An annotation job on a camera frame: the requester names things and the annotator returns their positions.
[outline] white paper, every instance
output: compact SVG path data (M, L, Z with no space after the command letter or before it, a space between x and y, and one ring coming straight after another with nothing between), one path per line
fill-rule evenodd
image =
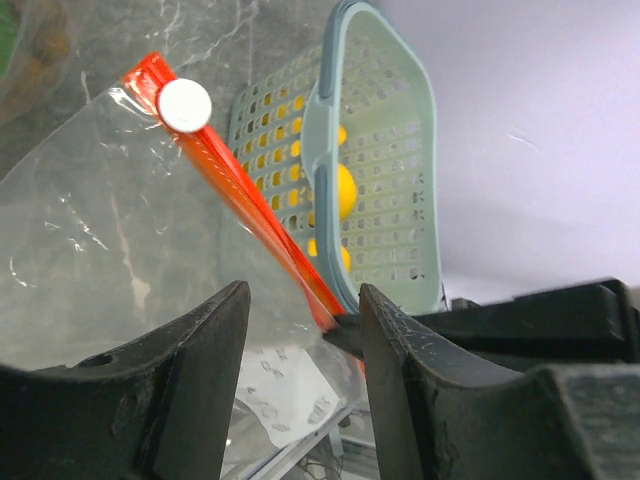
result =
M340 402L300 347L245 351L236 398L257 415L278 448L317 430Z

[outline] green vegetable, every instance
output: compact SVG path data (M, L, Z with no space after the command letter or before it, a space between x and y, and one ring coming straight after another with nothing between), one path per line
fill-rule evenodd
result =
M18 35L18 25L8 0L0 0L0 79L9 69L11 54Z

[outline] marble countertop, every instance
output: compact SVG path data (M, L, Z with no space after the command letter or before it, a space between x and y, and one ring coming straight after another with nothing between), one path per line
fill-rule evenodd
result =
M47 104L0 127L0 176L109 88L147 53L162 52L214 103L226 138L235 95L321 41L335 0L109 0L97 2L75 58Z

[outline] white background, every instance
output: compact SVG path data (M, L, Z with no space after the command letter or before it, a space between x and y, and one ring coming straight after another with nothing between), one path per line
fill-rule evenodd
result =
M435 89L449 297L640 285L640 1L381 3Z

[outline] ziplock bag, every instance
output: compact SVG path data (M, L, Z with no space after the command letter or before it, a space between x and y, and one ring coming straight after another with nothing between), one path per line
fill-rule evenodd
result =
M218 268L228 214L146 105L120 85L98 95L0 182L0 361L72 365L189 311L235 279ZM240 222L229 228L252 245L255 276L227 469L363 393L296 281ZM261 283L271 276L281 284Z
M55 91L94 3L0 0L0 125Z

